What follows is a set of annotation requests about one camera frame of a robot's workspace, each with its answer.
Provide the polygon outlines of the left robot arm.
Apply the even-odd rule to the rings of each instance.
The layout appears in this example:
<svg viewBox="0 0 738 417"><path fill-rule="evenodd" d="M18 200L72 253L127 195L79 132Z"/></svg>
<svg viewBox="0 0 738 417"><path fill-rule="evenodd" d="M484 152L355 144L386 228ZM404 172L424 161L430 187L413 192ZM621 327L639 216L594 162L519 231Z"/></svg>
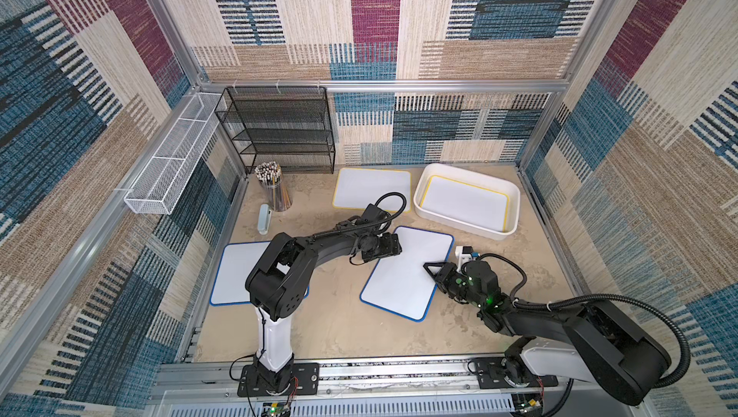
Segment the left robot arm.
<svg viewBox="0 0 738 417"><path fill-rule="evenodd" d="M259 321L259 347L249 380L269 393L294 383L291 317L309 291L312 275L334 259L359 256L363 263L402 253L399 236L388 229L394 216L370 207L332 230L274 236L250 272L245 289Z"/></svg>

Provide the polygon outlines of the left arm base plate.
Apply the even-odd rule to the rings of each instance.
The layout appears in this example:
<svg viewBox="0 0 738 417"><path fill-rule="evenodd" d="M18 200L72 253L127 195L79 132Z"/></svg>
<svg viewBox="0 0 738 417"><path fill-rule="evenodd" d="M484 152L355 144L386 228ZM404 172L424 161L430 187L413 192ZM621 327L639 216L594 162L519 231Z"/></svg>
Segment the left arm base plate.
<svg viewBox="0 0 738 417"><path fill-rule="evenodd" d="M318 391L320 365L317 362L290 361L280 371L268 370L263 364L245 366L238 381L238 397L312 396Z"/></svg>

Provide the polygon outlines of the yellow whiteboard front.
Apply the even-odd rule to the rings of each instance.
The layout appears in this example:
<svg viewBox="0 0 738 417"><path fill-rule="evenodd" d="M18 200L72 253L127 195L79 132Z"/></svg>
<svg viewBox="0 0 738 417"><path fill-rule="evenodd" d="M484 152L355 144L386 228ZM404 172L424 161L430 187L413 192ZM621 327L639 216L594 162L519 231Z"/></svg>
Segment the yellow whiteboard front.
<svg viewBox="0 0 738 417"><path fill-rule="evenodd" d="M509 196L489 188L432 176L421 196L420 207L486 230L507 230Z"/></svg>

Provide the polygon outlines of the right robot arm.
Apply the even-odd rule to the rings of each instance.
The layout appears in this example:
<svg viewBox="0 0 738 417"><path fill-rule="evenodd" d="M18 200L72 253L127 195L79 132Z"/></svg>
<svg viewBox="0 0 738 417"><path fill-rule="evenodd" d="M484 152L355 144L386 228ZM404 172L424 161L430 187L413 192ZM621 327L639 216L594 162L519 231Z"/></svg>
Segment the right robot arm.
<svg viewBox="0 0 738 417"><path fill-rule="evenodd" d="M477 309L484 326L495 334L527 340L543 338L571 346L585 370L603 391L626 405L640 404L654 388L678 382L690 364L689 346L680 328L664 313L639 300L617 294L589 294L551 304L535 304L503 293L497 274L482 254L461 265L426 262L435 286L459 305ZM680 361L617 304L639 307L672 331Z"/></svg>

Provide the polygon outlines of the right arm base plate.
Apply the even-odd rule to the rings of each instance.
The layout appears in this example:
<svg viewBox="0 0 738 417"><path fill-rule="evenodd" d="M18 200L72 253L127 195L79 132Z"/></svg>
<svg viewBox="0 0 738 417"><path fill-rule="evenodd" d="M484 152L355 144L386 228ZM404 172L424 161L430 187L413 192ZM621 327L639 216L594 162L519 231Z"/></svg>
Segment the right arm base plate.
<svg viewBox="0 0 738 417"><path fill-rule="evenodd" d="M547 388L559 385L556 376L534 375L521 359L473 357L466 367L477 379L480 389Z"/></svg>

